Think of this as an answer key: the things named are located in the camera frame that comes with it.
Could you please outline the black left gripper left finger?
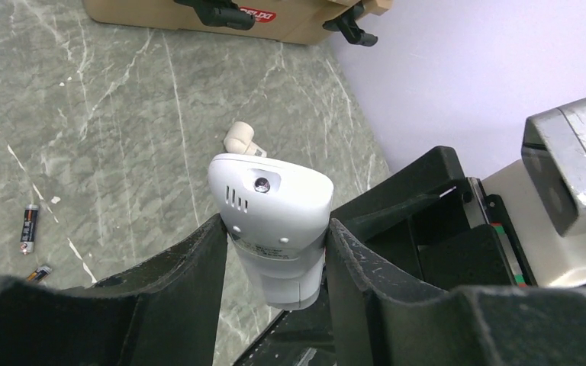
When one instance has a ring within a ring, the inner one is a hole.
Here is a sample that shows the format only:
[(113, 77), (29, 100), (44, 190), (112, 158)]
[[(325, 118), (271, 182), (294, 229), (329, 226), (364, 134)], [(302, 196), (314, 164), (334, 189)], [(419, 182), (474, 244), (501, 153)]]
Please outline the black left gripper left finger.
[(0, 365), (210, 365), (226, 258), (214, 215), (88, 288), (0, 275)]

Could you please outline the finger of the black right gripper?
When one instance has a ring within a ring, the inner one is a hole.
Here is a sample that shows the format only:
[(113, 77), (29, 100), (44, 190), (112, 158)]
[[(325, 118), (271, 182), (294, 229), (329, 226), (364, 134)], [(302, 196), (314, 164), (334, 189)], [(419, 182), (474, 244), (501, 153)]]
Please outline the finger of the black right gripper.
[(304, 310), (284, 311), (234, 362), (235, 365), (335, 365), (329, 297), (320, 290)]

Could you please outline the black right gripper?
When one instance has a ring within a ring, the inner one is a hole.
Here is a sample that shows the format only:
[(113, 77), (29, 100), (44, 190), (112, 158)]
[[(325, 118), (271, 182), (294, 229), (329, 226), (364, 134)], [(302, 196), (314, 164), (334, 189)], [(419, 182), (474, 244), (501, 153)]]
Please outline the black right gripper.
[(465, 177), (456, 150), (435, 146), (330, 215), (330, 232), (365, 242), (408, 220), (419, 279), (440, 288), (535, 286), (502, 198)]

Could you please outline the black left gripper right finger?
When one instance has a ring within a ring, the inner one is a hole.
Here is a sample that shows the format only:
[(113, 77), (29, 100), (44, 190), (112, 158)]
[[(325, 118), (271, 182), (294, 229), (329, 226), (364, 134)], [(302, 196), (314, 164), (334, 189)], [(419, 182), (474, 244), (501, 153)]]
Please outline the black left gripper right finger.
[(339, 365), (586, 365), (586, 287), (444, 291), (335, 219), (326, 254)]

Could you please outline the white remote control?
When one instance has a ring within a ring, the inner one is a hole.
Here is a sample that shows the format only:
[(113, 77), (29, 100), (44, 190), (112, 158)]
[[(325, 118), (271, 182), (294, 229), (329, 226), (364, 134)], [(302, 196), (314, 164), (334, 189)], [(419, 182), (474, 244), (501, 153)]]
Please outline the white remote control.
[(277, 159), (221, 153), (208, 183), (230, 240), (266, 303), (303, 310), (320, 293), (334, 185)]

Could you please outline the white pipe elbow fitting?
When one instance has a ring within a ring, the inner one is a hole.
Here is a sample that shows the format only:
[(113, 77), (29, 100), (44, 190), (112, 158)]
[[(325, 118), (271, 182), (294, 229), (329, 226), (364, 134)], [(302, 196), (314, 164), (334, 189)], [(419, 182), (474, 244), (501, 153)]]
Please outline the white pipe elbow fitting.
[(247, 123), (236, 121), (227, 131), (223, 144), (227, 153), (267, 157), (267, 152), (254, 141), (254, 129)]

